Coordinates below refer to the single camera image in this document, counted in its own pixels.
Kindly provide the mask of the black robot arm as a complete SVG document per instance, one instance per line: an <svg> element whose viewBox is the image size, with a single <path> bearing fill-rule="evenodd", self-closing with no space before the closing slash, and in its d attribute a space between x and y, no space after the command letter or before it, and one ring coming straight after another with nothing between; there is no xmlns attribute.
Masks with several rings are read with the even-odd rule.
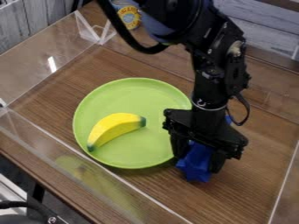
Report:
<svg viewBox="0 0 299 224"><path fill-rule="evenodd" d="M217 8L213 0L133 0L149 18L145 26L165 45L182 45L191 54L195 72L191 108L169 108L163 128L171 135L173 153L183 158L190 141L213 148L209 171L219 172L226 161L239 159L249 139L234 129L245 121L231 118L229 102L249 105L245 32Z"/></svg>

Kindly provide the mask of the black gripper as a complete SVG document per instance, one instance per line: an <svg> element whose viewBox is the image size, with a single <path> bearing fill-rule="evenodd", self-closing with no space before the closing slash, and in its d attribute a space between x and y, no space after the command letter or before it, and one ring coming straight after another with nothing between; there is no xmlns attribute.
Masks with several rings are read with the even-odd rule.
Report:
<svg viewBox="0 0 299 224"><path fill-rule="evenodd" d="M210 157L211 173L221 172L227 159L241 159L249 139L229 124L225 109L205 111L167 108L163 115L163 128L171 136L173 154L178 159L187 156L190 141L217 150Z"/></svg>

